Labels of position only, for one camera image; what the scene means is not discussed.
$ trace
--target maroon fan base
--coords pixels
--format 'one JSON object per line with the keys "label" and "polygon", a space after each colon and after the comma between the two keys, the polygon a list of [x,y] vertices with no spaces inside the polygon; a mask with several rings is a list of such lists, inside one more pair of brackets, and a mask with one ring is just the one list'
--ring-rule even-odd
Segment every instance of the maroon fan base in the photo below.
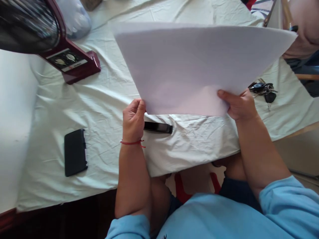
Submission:
{"label": "maroon fan base", "polygon": [[[60,30],[59,43],[52,50],[47,51],[45,53],[41,53],[39,54],[39,56],[43,58],[46,62],[51,64],[53,67],[58,69],[62,73],[65,82],[69,85],[100,72],[101,66],[97,54],[94,51],[84,52],[74,43],[72,43],[69,39],[66,38],[64,19],[55,0],[45,0],[45,2],[54,12],[54,15],[57,19],[57,23]],[[50,58],[51,56],[67,50],[80,57],[82,61],[86,60],[87,62],[69,66],[66,70],[63,71],[48,60],[48,58]]]}

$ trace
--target red string bracelet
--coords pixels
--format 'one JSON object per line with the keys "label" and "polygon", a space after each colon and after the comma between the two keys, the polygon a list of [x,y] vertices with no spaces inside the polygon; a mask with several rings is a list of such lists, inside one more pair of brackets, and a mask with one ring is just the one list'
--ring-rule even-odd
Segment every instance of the red string bracelet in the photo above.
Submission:
{"label": "red string bracelet", "polygon": [[134,143],[127,143],[127,142],[123,142],[123,140],[120,141],[121,144],[126,144],[126,145],[133,145],[133,144],[139,144],[141,146],[141,148],[146,148],[144,146],[142,146],[141,142],[144,142],[144,140],[139,140],[139,141],[136,141]]}

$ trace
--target black phone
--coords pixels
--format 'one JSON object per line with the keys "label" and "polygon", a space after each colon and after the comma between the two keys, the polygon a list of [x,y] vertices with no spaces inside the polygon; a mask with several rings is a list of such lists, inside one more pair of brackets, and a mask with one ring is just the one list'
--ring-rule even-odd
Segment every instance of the black phone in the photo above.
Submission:
{"label": "black phone", "polygon": [[171,134],[173,132],[173,126],[164,123],[145,122],[144,130]]}
{"label": "black phone", "polygon": [[79,129],[64,136],[64,170],[69,177],[87,169],[85,155],[84,129]]}

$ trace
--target right hand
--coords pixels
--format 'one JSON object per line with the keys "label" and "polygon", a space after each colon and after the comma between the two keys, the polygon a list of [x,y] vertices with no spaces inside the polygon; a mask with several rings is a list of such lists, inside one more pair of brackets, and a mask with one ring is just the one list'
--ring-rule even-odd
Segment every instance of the right hand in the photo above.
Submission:
{"label": "right hand", "polygon": [[223,90],[219,90],[217,95],[229,103],[228,114],[236,122],[251,120],[259,116],[255,107],[255,101],[248,88],[239,96]]}

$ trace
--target white tablecloth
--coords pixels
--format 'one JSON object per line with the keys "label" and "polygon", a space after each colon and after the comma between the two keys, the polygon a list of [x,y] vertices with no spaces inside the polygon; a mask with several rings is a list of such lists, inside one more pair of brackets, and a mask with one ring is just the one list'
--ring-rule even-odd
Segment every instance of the white tablecloth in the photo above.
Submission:
{"label": "white tablecloth", "polygon": [[[262,25],[262,20],[252,16],[240,0],[108,0],[90,15],[91,32],[76,43],[85,51],[97,52],[102,71],[70,86],[56,69],[47,66],[44,74],[53,78],[43,78],[39,85],[17,202],[19,211],[78,200],[117,186],[122,110],[139,95],[110,31],[110,23]],[[253,51],[249,43],[243,47],[247,52]],[[283,59],[278,59],[262,77],[274,83],[279,91],[271,111],[263,97],[255,98],[272,140],[319,121],[313,99]],[[144,152],[152,176],[239,151],[237,130],[229,117],[146,115],[145,120],[174,127],[172,135],[144,133]],[[88,169],[67,178],[64,176],[64,135],[80,128],[85,129]]]}

